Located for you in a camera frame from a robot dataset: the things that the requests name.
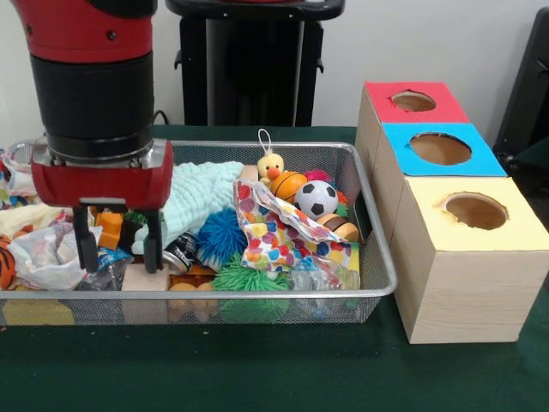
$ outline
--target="soccer ball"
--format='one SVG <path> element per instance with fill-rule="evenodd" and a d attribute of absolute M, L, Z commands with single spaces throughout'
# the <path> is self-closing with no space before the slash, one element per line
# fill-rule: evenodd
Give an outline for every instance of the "soccer ball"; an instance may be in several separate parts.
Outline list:
<path fill-rule="evenodd" d="M 312 180 L 301 186 L 295 195 L 295 207 L 316 221 L 334 213 L 339 201 L 335 189 L 322 180 Z"/>

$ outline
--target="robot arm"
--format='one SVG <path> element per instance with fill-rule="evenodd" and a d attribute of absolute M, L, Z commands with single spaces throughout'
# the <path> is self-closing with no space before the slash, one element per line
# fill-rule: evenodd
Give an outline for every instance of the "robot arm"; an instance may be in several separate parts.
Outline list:
<path fill-rule="evenodd" d="M 158 210 L 172 148 L 151 134 L 151 18 L 157 0 L 11 0 L 27 36 L 45 139 L 33 178 L 47 204 L 71 207 L 82 268 L 97 270 L 87 206 L 148 218 L 145 262 L 161 268 Z"/>

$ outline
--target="mint green knitted cloth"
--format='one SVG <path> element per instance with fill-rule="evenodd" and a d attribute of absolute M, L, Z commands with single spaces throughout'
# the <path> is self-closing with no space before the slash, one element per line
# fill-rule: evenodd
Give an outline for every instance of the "mint green knitted cloth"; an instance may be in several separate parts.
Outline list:
<path fill-rule="evenodd" d="M 172 191 L 162 209 L 162 245 L 166 248 L 180 234 L 198 233 L 208 216 L 223 209 L 234 209 L 232 183 L 244 165 L 236 161 L 227 163 L 183 163 L 173 168 Z M 143 254 L 146 227 L 136 233 L 131 250 Z"/>

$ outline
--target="circular hole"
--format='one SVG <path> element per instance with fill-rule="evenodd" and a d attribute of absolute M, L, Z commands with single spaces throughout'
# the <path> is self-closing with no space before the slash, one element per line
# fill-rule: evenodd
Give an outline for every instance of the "circular hole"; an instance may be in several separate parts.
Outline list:
<path fill-rule="evenodd" d="M 437 107 L 437 103 L 431 97 L 413 90 L 395 94 L 391 99 L 397 107 L 407 112 L 429 112 Z"/>
<path fill-rule="evenodd" d="M 410 142 L 413 151 L 424 161 L 451 166 L 471 159 L 471 148 L 457 137 L 444 133 L 422 133 Z"/>
<path fill-rule="evenodd" d="M 469 227 L 485 230 L 497 229 L 507 221 L 504 206 L 488 196 L 478 193 L 455 195 L 446 203 L 446 210 Z"/>

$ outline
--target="blue spiky ball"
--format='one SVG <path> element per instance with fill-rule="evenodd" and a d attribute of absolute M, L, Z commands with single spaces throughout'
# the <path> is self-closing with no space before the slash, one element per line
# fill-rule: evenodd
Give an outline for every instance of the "blue spiky ball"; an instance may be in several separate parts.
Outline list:
<path fill-rule="evenodd" d="M 237 214 L 225 209 L 210 215 L 196 236 L 198 258 L 202 264 L 219 270 L 231 260 L 234 253 L 242 254 L 248 245 L 238 225 Z"/>

